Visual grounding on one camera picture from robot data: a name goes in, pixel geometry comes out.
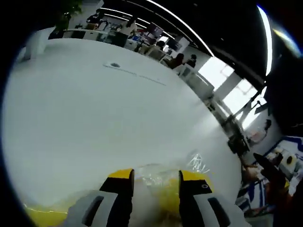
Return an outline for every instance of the clear plastic bag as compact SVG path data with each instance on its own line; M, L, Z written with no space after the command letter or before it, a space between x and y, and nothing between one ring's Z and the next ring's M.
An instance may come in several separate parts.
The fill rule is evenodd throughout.
M141 178L160 205L164 216L180 219L179 216L179 170L207 175L210 170L198 152L191 151L185 158L164 164L149 164L138 168L136 178Z

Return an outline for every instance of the white tabletop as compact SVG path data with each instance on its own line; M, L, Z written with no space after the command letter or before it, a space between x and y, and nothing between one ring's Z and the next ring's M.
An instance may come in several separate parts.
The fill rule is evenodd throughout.
M83 29L83 28L71 28L71 29L65 30L65 32L97 32L97 33L104 34L104 35L108 34L108 32L105 32L105 31Z
M123 70L103 66L111 62ZM15 66L6 89L4 158L18 194L34 202L51 205L97 189L117 169L171 162L194 149L215 189L236 199L240 162L228 138L195 93L156 61L106 43L55 39Z

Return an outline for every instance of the ceiling light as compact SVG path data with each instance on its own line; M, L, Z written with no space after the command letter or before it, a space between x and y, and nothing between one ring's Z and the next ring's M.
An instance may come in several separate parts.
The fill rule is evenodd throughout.
M140 25L140 24L138 24L138 23L136 23L136 25L138 25L138 26L140 26L140 27L142 27L142 28L146 28L145 26Z
M164 34L166 34L168 37L175 39L174 37L172 37L170 34L168 34L167 32L163 31Z
M267 66L266 66L266 76L271 71L271 63L273 60L273 43L272 43L272 37L271 37L271 31L270 31L270 25L267 18L266 13L258 6L258 10L260 12L260 15L262 17L262 21L265 28L265 34L266 34L266 41L267 41Z
M148 9L148 8L146 8L144 6L141 6L141 5L137 4L137 3L134 3L132 1L128 1L128 3L131 3L131 4L134 4L136 6L139 6L139 7L143 8L143 9L146 9L147 11L150 11L150 12L154 13L155 15L161 17L163 20L166 20L168 23L170 23L172 26L174 26L176 29L178 29L184 36L187 37L187 39L189 39L191 42L193 42L193 40L191 38L189 38L180 28L176 27L173 23L171 23L169 20L165 19L164 17L162 17L158 13L155 13L155 12L151 11L150 9Z
M125 14L125 15L128 15L128 16L132 17L131 14L124 13L124 12L121 12L121 11L118 11L118 10L115 10L115 9L108 9L108 8L103 8L103 7L101 7L101 9L106 9L106 10L110 10L110 11L113 11L113 12L122 13L122 14ZM141 18L138 18L138 20L141 20L141 21L145 22L146 24L150 24L150 22L147 22L146 20L143 20Z
M104 15L110 16L110 17L115 17L115 18L118 18L118 19L122 19L122 20L127 20L127 21L128 21L128 19L125 19L125 18L123 18L123 17L117 17L117 16L114 16L114 15L111 15L111 14L107 14L107 13L105 13Z
M158 28L162 29L164 31L163 28L161 28L159 25L155 24L154 22L152 22L155 26L157 26Z
M118 16L114 16L114 15L111 15L111 14L107 14L107 13L105 13L104 15L109 16L109 17L115 17L115 18L118 18L118 19L122 19L122 20L127 20L127 21L129 21L129 19L125 19L125 18L123 18L123 17L118 17ZM138 24L138 23L136 23L136 25L138 25L138 26L140 26L140 27L143 27L143 28L146 28L145 26L140 25L140 24Z
M155 6L158 6L159 8L161 8L162 10L168 12L169 14L171 14L174 18L176 18L178 21L180 21L185 27L187 27L196 37L198 40L200 40L200 42L205 46L205 48L209 51L209 53L214 57L213 52L209 49L209 47L206 45L206 43L201 39L201 37L188 25L186 24L183 20L181 20L177 15L173 14L172 12L170 12L167 8L163 7L162 5L152 1L152 0L146 0L148 2L150 2L151 4L154 4Z

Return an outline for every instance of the bright window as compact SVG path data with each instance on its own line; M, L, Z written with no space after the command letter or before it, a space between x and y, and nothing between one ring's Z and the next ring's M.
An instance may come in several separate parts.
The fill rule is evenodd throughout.
M257 90L245 79L243 79L223 100L223 102L229 107L232 113L236 113L240 110L255 94ZM266 100L263 98L263 94L258 95L257 98L252 102L251 106L253 107L257 101L260 101L260 104L263 105L266 103ZM258 117L258 114L255 114L256 109L260 105L255 106L250 113L247 115L243 121L243 128L246 129L255 119ZM242 113L237 116L239 120L242 116Z
M214 91L233 73L234 69L222 60L211 57L199 70L199 73L205 77L213 86Z

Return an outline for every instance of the yellow object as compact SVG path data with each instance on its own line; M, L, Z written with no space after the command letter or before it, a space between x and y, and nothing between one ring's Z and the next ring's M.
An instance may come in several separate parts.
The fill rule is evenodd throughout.
M213 184L206 174L192 173L182 170L183 180L195 181L205 180L212 191L214 191ZM179 179L171 178L164 183L164 186L158 191L156 197L159 199L160 207L162 210L169 212L171 215L179 217Z
M290 186L290 184L289 184L288 180L286 180L284 188L289 188L289 186Z
M42 206L29 208L25 205L25 211L38 227L58 226L66 219L67 216L67 211L56 212L47 210Z
M118 170L118 171L110 174L108 177L128 179L132 170L133 169L121 169L121 170Z

